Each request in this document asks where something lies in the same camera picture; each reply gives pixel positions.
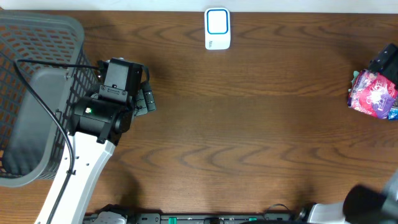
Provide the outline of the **red purple snack bag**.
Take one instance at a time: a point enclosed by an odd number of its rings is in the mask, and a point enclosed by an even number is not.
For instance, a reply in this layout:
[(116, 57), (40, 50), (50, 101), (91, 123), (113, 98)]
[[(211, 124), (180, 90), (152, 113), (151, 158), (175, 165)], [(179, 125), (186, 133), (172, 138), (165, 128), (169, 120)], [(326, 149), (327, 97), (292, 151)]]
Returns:
[(380, 73), (362, 70), (351, 92), (348, 92), (347, 105), (375, 118), (387, 119), (396, 99), (395, 84)]

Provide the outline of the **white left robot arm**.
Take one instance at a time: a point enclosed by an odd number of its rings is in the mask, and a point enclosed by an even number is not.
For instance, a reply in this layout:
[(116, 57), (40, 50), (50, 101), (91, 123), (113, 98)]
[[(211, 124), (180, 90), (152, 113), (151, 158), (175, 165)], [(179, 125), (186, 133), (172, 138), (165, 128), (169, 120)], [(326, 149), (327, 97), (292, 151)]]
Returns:
[(82, 223), (122, 134), (156, 109), (147, 66), (112, 58), (98, 70), (101, 81), (72, 104), (62, 160), (36, 223)]

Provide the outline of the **blue snack wrapper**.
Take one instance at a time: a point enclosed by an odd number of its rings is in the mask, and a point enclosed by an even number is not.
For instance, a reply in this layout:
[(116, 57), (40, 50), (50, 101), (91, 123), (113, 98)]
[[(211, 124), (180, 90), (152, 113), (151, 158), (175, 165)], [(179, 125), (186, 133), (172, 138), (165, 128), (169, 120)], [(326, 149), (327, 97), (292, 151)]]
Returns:
[(393, 106), (387, 116), (388, 120), (398, 120), (398, 107)]

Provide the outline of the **light teal snack packet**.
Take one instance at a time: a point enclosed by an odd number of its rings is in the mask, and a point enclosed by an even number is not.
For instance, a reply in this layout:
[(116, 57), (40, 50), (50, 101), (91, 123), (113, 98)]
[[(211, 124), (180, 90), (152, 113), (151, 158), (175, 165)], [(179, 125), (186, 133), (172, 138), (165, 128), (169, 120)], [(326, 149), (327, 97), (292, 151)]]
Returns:
[(348, 89), (348, 92), (350, 93), (352, 88), (354, 87), (355, 81), (357, 77), (359, 76), (360, 72), (359, 71), (354, 71), (353, 72), (353, 79), (351, 80), (351, 87)]

